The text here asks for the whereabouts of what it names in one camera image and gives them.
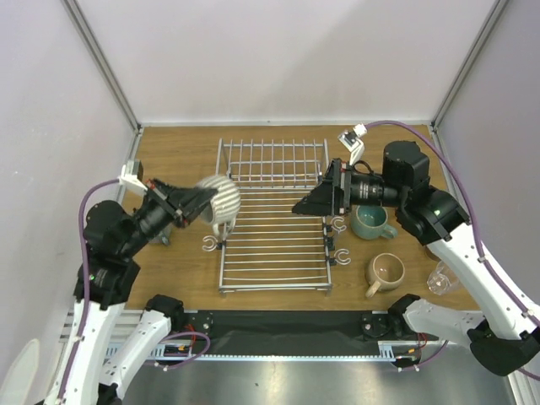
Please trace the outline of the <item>teal ceramic mug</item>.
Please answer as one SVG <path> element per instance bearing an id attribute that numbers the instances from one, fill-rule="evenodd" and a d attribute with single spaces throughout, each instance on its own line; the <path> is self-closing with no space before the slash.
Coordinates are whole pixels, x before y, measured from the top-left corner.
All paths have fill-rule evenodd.
<path id="1" fill-rule="evenodd" d="M 351 228 L 363 240 L 397 238 L 397 229 L 388 224 L 388 212 L 383 207 L 358 206 L 351 217 Z"/>

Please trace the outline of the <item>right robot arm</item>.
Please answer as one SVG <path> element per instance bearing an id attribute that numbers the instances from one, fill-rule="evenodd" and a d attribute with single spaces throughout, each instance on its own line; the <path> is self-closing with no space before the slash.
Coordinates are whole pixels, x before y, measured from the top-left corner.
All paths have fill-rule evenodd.
<path id="1" fill-rule="evenodd" d="M 470 315 L 406 294 L 388 310 L 394 337 L 424 332 L 457 343 L 499 376 L 519 370 L 538 354 L 538 305 L 489 256 L 459 202 L 430 185 L 429 157 L 415 142 L 387 144 L 380 174 L 360 173 L 333 159 L 317 187 L 292 211 L 326 217 L 349 213 L 352 206 L 394 208 L 402 229 L 452 270 L 481 310 Z"/>

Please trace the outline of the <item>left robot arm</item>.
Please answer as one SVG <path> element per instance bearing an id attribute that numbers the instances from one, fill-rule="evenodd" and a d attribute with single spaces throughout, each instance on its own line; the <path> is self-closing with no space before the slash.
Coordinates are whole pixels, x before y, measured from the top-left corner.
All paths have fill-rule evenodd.
<path id="1" fill-rule="evenodd" d="M 151 351 L 184 335 L 180 300 L 157 294 L 147 303 L 120 350 L 105 356 L 140 271 L 135 255 L 168 225 L 185 228 L 217 194 L 213 188 L 179 188 L 153 179 L 141 186 L 133 214 L 115 201 L 79 209 L 83 263 L 74 290 L 73 327 L 45 404 L 119 404 Z"/>

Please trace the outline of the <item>white ribbed mug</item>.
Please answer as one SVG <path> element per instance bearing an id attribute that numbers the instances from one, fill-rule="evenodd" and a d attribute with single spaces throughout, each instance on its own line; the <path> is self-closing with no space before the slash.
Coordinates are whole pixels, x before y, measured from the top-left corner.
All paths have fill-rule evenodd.
<path id="1" fill-rule="evenodd" d="M 213 230 L 216 238 L 226 240 L 235 227 L 240 211 L 240 190 L 226 175 L 211 175 L 200 180 L 196 187 L 213 188 L 218 191 L 199 218 Z"/>

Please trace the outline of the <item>beige ceramic mug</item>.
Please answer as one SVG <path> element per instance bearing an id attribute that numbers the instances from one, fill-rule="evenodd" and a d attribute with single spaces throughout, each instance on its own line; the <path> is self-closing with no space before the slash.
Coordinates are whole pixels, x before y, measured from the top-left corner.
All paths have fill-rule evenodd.
<path id="1" fill-rule="evenodd" d="M 364 276 L 368 284 L 365 297 L 370 299 L 379 292 L 397 289 L 405 278 L 405 266 L 402 260 L 391 253 L 381 253 L 371 258 Z"/>

